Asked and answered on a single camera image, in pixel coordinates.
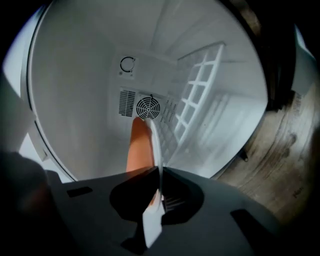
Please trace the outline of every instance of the white refrigerator wall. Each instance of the white refrigerator wall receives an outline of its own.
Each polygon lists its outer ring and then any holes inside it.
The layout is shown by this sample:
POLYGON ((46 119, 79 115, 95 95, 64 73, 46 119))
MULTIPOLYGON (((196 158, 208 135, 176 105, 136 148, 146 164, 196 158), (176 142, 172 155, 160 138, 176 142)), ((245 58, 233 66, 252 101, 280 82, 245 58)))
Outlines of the white refrigerator wall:
POLYGON ((77 179, 89 179, 110 150, 106 102, 115 46, 70 2, 49 9, 29 58, 34 111, 57 159, 77 179))
MULTIPOLYGON (((35 27, 39 20, 41 10, 38 10, 23 26, 18 35, 12 42, 5 59, 2 63, 3 73, 8 79, 10 86, 13 88, 15 93, 21 97, 21 72, 23 65, 23 58, 25 51, 30 46, 29 37, 34 33, 35 27)), ((61 171, 51 159, 45 159, 42 161, 35 149, 33 142, 27 133, 22 145, 19 149, 19 154, 25 158, 29 158, 42 166, 44 170, 55 171, 58 173, 63 183, 70 182, 71 179, 61 171)))
POLYGON ((219 67, 197 126, 169 166, 212 176, 245 144, 267 105, 255 48, 218 1, 55 1, 34 38, 28 74, 37 121, 52 154, 78 180, 125 171, 134 116, 119 114, 121 88, 178 102, 187 83, 176 83, 177 63, 205 46, 223 45, 219 67), (119 76, 123 56, 138 60, 134 79, 119 76))

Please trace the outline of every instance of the black plastic part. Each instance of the black plastic part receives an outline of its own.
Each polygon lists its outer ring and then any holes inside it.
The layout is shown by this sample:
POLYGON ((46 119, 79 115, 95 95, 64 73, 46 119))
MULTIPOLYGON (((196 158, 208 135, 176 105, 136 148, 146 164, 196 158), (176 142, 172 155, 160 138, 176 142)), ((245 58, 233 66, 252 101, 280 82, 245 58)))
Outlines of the black plastic part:
POLYGON ((84 186, 76 189, 67 190, 67 194, 69 195, 70 198, 74 198, 74 197, 82 196, 84 194, 88 194, 92 191, 93 190, 90 187, 84 186))
POLYGON ((80 255, 42 167, 18 153, 0 152, 0 170, 3 255, 10 251, 13 255, 56 256, 62 249, 66 255, 80 255))
POLYGON ((232 211, 231 216, 238 224, 253 251, 258 256, 269 256, 279 252, 278 240, 266 230, 247 210, 232 211))
POLYGON ((240 157, 240 158, 241 158, 243 161, 245 161, 245 162, 248 162, 248 161, 249 161, 249 158, 248 158, 248 156, 247 156, 247 153, 246 153, 246 151, 245 151, 243 148, 238 152, 237 156, 240 157))
POLYGON ((120 68, 122 69, 122 71, 123 71, 123 72, 126 72, 126 73, 130 73, 130 72, 132 72, 132 70, 124 70, 124 69, 122 68, 122 62, 123 62, 125 59, 132 59, 133 61, 135 61, 135 59, 132 58, 132 57, 124 57, 124 58, 120 61, 120 68))
POLYGON ((166 167, 163 168, 162 193, 164 197, 171 196, 184 201, 162 216, 162 225, 187 222, 201 208, 205 198, 198 185, 166 167))
POLYGON ((124 220, 139 222, 160 185, 158 167, 153 167, 117 185, 110 203, 124 220))
POLYGON ((134 233, 134 236, 132 238, 126 239, 121 244, 121 246, 127 249, 128 251, 138 255, 142 255, 148 249, 145 242, 142 216, 140 217, 140 220, 137 223, 137 228, 134 233))
POLYGON ((288 8, 287 4, 283 6, 273 0, 243 0, 243 6, 248 3, 261 25, 257 36, 242 17, 241 8, 236 8, 229 0, 220 1, 241 23, 260 58, 268 91, 266 110, 281 109, 288 101, 296 66, 295 27, 288 9, 284 8, 288 8))

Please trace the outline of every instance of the white plastic shelf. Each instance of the white plastic shelf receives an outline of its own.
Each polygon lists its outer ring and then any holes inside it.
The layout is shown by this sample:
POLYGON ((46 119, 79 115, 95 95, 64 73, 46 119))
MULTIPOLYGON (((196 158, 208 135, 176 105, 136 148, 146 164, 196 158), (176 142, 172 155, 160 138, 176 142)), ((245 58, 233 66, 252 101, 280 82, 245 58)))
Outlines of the white plastic shelf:
POLYGON ((168 94, 164 111, 155 122, 165 166, 179 152, 196 125, 197 116, 214 84, 223 49, 224 44, 206 47, 177 62, 171 86, 182 94, 178 101, 175 100, 177 97, 168 94))
POLYGON ((176 148, 171 154, 170 159, 181 149, 190 131, 196 125, 195 120, 202 110, 214 84, 223 49, 224 44, 215 45, 188 55, 185 57, 188 58, 187 60, 180 59, 178 61, 178 66, 181 67, 178 74, 185 74, 185 70, 190 69, 190 62, 194 61, 195 63, 191 65, 192 68, 189 70, 186 86, 174 114, 176 121, 172 122, 174 124, 172 130, 176 140, 176 148))

